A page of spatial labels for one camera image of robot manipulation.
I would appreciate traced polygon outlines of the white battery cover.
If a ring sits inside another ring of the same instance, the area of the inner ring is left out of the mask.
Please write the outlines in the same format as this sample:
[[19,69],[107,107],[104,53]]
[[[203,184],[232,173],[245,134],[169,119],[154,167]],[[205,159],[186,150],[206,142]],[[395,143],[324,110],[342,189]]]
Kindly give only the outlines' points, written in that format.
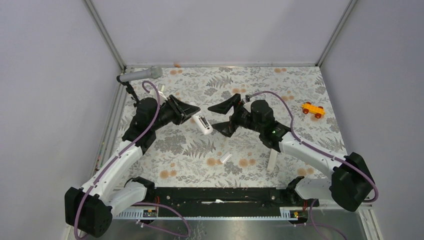
[[226,163],[230,158],[232,157],[232,154],[230,152],[227,152],[220,158],[220,162],[222,164]]

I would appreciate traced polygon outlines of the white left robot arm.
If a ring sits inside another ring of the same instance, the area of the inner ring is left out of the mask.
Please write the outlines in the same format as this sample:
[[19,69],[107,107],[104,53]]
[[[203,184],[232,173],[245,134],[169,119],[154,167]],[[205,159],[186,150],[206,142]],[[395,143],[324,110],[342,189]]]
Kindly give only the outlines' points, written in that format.
[[135,107],[135,115],[115,153],[90,180],[80,188],[70,187],[64,195],[65,222],[76,231],[99,238],[123,210],[137,202],[152,204],[154,190],[135,182],[114,192],[118,180],[147,152],[156,140],[157,130],[169,123],[181,125],[201,110],[173,95],[163,101],[146,97]]

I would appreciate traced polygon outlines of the white air conditioner remote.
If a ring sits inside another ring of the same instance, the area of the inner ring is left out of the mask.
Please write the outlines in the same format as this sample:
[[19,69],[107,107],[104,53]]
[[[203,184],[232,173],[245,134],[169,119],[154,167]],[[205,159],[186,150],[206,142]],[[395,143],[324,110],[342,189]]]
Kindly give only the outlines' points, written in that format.
[[203,135],[209,135],[213,132],[211,124],[201,111],[194,114],[191,118],[197,124],[198,129],[202,132]]

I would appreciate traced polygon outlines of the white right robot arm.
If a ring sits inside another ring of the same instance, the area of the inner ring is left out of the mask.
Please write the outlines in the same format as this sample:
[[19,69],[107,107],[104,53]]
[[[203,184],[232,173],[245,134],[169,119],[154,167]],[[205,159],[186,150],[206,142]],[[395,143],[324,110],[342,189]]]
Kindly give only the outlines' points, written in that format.
[[361,204],[378,198],[375,181],[364,158],[352,152],[340,155],[298,137],[292,126],[285,126],[274,117],[266,100],[242,99],[239,93],[208,107],[214,113],[233,114],[228,121],[213,124],[213,129],[231,137],[241,127],[259,134],[260,141],[269,149],[295,157],[323,173],[324,179],[299,177],[287,191],[287,201],[293,206],[309,199],[333,200],[341,208],[355,212]]

